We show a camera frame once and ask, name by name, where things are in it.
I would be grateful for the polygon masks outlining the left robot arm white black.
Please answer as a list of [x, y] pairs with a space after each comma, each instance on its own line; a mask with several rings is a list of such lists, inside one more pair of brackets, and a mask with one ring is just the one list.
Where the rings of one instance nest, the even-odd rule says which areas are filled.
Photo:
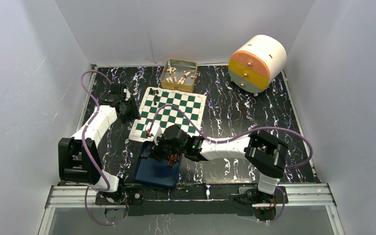
[[60, 179], [90, 186], [115, 204], [124, 202], [127, 191], [123, 179], [102, 170], [97, 148], [116, 121], [127, 124], [137, 119], [140, 113], [128, 87], [113, 84], [85, 124], [71, 137], [59, 140]]

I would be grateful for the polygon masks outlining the aluminium rail frame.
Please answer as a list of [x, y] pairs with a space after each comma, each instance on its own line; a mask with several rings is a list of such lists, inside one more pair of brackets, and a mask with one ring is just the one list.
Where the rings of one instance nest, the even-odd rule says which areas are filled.
[[[202, 128], [212, 137], [230, 137], [258, 126], [297, 132], [301, 125], [281, 72], [264, 93], [253, 96], [230, 82], [223, 65], [199, 66], [194, 91], [207, 96]], [[180, 184], [253, 184], [257, 170], [243, 160], [194, 163], [183, 160]], [[54, 186], [39, 232], [48, 235], [342, 235], [328, 185], [312, 164], [286, 172], [281, 184], [289, 202], [281, 217], [264, 224], [234, 214], [159, 214], [126, 217], [124, 207], [98, 206], [85, 186]]]

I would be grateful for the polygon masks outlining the pile of brown chess pieces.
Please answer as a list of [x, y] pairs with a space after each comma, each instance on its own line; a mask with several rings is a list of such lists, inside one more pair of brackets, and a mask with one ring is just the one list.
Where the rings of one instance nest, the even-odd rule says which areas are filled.
[[177, 154], [170, 154], [168, 157], [167, 167], [172, 168], [172, 166], [176, 163], [180, 162], [180, 156]]

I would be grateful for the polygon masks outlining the gold metal tin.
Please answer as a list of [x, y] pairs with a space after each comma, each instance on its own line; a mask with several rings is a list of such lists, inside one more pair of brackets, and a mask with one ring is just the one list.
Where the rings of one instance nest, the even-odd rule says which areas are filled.
[[160, 77], [161, 87], [191, 93], [194, 90], [198, 64], [194, 61], [167, 59]]

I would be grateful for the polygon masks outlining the blue plastic tray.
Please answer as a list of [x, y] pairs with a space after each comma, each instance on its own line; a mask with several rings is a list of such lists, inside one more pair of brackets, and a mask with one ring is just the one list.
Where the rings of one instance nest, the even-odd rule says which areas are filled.
[[166, 161], [159, 162], [152, 158], [143, 158], [142, 155], [149, 154], [147, 148], [149, 143], [150, 141], [145, 141], [142, 144], [133, 172], [133, 179], [142, 184], [161, 188], [175, 188], [179, 181], [181, 162], [175, 163], [169, 168]]

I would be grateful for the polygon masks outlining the green white chess board mat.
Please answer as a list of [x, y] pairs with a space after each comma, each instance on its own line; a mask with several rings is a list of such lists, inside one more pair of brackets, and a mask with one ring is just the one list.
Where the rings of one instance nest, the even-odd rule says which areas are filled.
[[[159, 91], [157, 105], [153, 105], [153, 99]], [[198, 129], [201, 129], [202, 117], [204, 113], [207, 96], [203, 94], [186, 93], [177, 90], [148, 87], [141, 95], [138, 102], [141, 118], [133, 122], [128, 139], [137, 142], [152, 141], [153, 137], [146, 135], [146, 128], [152, 122], [158, 108], [172, 104], [178, 109], [165, 107], [159, 111], [155, 119], [162, 131], [166, 128], [177, 125], [190, 136], [198, 136]]]

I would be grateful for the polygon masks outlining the black base bar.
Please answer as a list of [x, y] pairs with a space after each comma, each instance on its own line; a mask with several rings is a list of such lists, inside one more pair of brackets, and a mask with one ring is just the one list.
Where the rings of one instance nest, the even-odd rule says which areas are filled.
[[273, 196], [257, 192], [254, 184], [180, 184], [163, 188], [124, 184], [117, 193], [97, 193], [95, 203], [111, 208], [124, 206], [129, 216], [159, 214], [234, 214], [272, 219], [289, 202], [280, 186]]

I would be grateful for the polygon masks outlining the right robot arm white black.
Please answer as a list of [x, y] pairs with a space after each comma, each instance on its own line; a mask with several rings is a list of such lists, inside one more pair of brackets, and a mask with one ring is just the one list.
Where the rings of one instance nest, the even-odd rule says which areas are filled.
[[148, 144], [148, 157], [167, 161], [172, 167], [185, 157], [193, 162], [216, 159], [248, 160], [258, 171], [256, 189], [240, 192], [234, 199], [242, 204], [271, 203], [276, 187], [284, 175], [288, 158], [288, 145], [265, 131], [255, 131], [239, 138], [205, 138], [191, 136], [178, 125], [161, 129], [149, 123], [146, 136], [152, 137]]

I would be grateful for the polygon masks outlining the light wooden chess pieces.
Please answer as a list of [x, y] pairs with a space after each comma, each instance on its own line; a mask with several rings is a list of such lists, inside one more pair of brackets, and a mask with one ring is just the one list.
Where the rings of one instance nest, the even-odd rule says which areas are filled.
[[179, 67], [168, 67], [164, 71], [163, 81], [168, 83], [192, 85], [196, 74], [193, 69], [184, 69]]

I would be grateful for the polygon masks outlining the round mini drawer cabinet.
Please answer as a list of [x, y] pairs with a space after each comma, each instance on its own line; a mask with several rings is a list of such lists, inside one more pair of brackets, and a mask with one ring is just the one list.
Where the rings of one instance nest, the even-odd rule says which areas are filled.
[[286, 50], [279, 41], [256, 35], [231, 55], [228, 63], [231, 81], [257, 96], [282, 71], [286, 59]]

